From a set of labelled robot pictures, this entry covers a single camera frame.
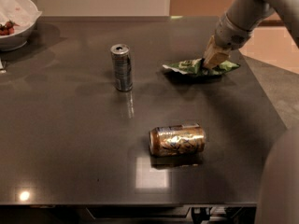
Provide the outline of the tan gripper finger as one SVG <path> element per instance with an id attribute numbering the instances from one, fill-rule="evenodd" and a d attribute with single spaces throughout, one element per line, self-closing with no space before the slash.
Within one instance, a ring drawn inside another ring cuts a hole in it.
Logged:
<path id="1" fill-rule="evenodd" d="M 203 56 L 203 67 L 206 69 L 213 69 L 225 62 L 229 58 L 230 52 L 230 48 L 222 48 L 218 46 L 214 36 L 210 37 Z"/>

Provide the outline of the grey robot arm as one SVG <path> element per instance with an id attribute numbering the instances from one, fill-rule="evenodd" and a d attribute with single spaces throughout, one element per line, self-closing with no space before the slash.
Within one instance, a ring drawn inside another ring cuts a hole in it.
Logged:
<path id="1" fill-rule="evenodd" d="M 299 47 L 299 0 L 235 0 L 221 16 L 204 53 L 212 69 L 242 48 L 262 20 L 276 12 Z M 255 224 L 299 224 L 299 130 L 273 145 L 263 168 Z"/>

